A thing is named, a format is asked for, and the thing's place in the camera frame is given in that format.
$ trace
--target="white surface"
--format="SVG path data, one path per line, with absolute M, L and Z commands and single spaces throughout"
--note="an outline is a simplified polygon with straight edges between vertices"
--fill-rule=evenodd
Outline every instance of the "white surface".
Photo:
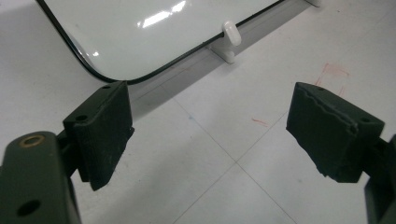
M 236 25 L 231 21 L 226 21 L 222 25 L 224 37 L 215 40 L 210 44 L 210 49 L 220 56 L 226 63 L 235 62 L 233 47 L 239 46 L 242 42 L 241 34 Z
M 92 192 L 73 176 L 84 224 L 366 223 L 367 177 L 348 185 L 321 176 L 285 121 L 294 83 L 321 80 L 384 120 L 385 140 L 396 133 L 396 2 L 283 6 L 269 16 L 291 18 L 285 24 L 241 30 L 234 64 L 202 49 L 129 88 L 136 133 L 110 184 Z M 277 29 L 260 36 L 268 27 Z M 20 135 L 60 132 L 104 85 L 34 1 L 0 1 L 0 67 L 1 159 Z
M 276 0 L 45 1 L 105 77 L 144 77 Z

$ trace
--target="red stain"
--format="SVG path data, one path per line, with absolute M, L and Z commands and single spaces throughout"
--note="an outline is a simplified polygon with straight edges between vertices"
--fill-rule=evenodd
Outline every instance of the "red stain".
M 341 88 L 340 92 L 338 92 L 338 95 L 341 96 L 341 97 L 343 97 L 345 92 L 346 92 L 346 87 L 343 86 L 343 87 Z
M 259 119 L 251 119 L 254 122 L 260 123 L 260 125 L 264 126 L 264 127 L 268 127 L 268 123 Z
M 317 82 L 315 82 L 315 86 L 320 86 L 322 77 L 319 77 Z
M 339 85 L 340 90 L 338 91 L 338 95 L 343 97 L 346 92 L 347 83 L 349 82 L 349 80 L 350 74 L 342 65 L 336 63 L 326 63 L 323 66 L 320 77 L 318 77 L 315 85 L 324 88 L 330 88 L 334 85 Z

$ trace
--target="floor tile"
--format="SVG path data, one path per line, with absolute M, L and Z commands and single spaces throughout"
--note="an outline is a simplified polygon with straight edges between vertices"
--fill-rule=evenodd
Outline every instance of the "floor tile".
M 236 164 L 176 222 L 183 223 L 294 222 Z

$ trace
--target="tile grout line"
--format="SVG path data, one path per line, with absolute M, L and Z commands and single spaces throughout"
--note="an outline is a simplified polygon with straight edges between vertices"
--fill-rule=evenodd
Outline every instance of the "tile grout line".
M 294 220 L 294 218 L 292 218 L 286 211 L 285 209 L 283 209 L 283 207 L 281 207 L 279 205 L 279 203 L 277 203 L 273 197 L 271 197 L 271 195 L 237 162 L 236 163 L 244 172 L 245 174 L 247 174 L 250 179 L 252 179 L 254 181 L 254 183 L 257 184 L 257 186 L 259 186 L 259 188 L 264 191 L 264 193 L 286 214 L 286 216 L 288 216 L 295 224 L 297 224 L 297 222 Z
M 172 97 L 172 99 L 184 110 L 184 112 L 186 113 L 186 114 L 188 114 L 190 117 L 192 117 L 193 118 L 193 116 L 186 110 L 186 108 L 184 108 L 181 104 L 180 104 L 180 102 L 175 98 L 175 97 Z M 223 151 L 234 161 L 234 162 L 236 162 L 236 160 L 230 155 L 230 153 L 228 153 L 228 151 L 224 148 L 224 147 L 222 147 L 221 146 L 221 144 L 218 142 L 218 141 L 216 141 L 216 139 L 196 120 L 196 119 L 194 119 L 194 121 L 195 121 L 195 123 L 207 134 L 207 135 L 209 135 L 209 137 L 221 148 L 221 149 L 223 149 Z
M 351 45 L 349 48 L 347 48 L 343 53 L 341 53 L 341 56 L 339 57 L 339 59 L 338 59 L 336 62 L 337 62 L 337 63 L 340 63 L 340 62 L 347 56 L 347 54 L 348 54 L 350 51 L 352 51 L 356 46 L 359 45 L 359 43 L 363 40 L 364 37 L 366 37 L 368 34 L 370 34 L 370 33 L 375 29 L 375 27 L 376 27 L 382 20 L 384 20 L 384 19 L 388 16 L 388 14 L 389 14 L 390 12 L 393 11 L 394 8 L 396 8 L 396 5 L 395 5 L 389 12 L 385 13 L 385 15 L 384 15 L 381 19 L 379 19 L 379 20 L 375 23 L 375 25 L 373 25 L 372 28 L 368 29 L 363 35 L 361 35 L 361 36 L 359 36 L 358 38 L 356 38 L 356 39 L 359 39 L 359 40 L 356 41 L 356 42 L 355 42 L 353 45 Z
M 252 145 L 251 145 L 251 147 L 250 148 L 248 148 L 247 149 L 247 151 L 244 153 L 244 154 L 242 154 L 242 156 L 240 156 L 239 157 L 239 159 L 238 160 L 236 160 L 236 162 L 239 162 L 242 158 L 244 158 L 244 156 L 246 155 L 246 154 L 248 154 L 248 152 L 252 149 L 252 148 L 254 148 L 254 146 L 256 146 L 256 144 L 260 141 L 260 140 L 262 140 L 262 138 L 283 118 L 283 117 L 285 117 L 285 115 L 287 114 L 289 112 L 289 110 L 287 110 L 285 113 L 283 113 L 283 115 L 277 120 L 277 121 L 275 121 L 274 122 L 274 124 L 270 127 L 270 128 L 268 128 L 268 130 L 266 131 L 266 132 L 264 132 L 263 134 L 262 134 L 262 136 L 260 136 L 260 138 L 259 139 L 257 139 L 257 141 L 256 142 L 254 142 Z
M 177 223 L 177 221 L 184 216 L 184 214 L 187 213 L 187 211 L 190 210 L 190 208 L 192 208 L 210 189 L 212 189 L 213 186 L 215 186 L 224 176 L 225 174 L 228 173 L 228 171 L 231 170 L 231 168 L 233 168 L 234 165 L 236 165 L 237 163 L 234 162 L 215 182 L 213 182 L 212 185 L 209 186 L 209 188 L 207 188 L 207 190 L 205 190 L 205 192 L 203 194 L 201 194 L 201 196 L 199 196 L 197 198 L 197 200 L 195 200 L 174 222 L 173 224 Z

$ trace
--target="white clip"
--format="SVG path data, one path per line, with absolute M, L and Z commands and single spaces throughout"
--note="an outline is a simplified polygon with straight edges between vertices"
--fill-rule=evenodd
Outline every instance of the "white clip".
M 214 41 L 209 48 L 227 63 L 234 63 L 235 54 L 232 51 L 232 47 L 240 45 L 242 37 L 235 24 L 231 21 L 224 22 L 222 30 L 224 32 L 224 37 Z
M 321 0 L 305 0 L 314 7 L 320 7 L 321 6 Z

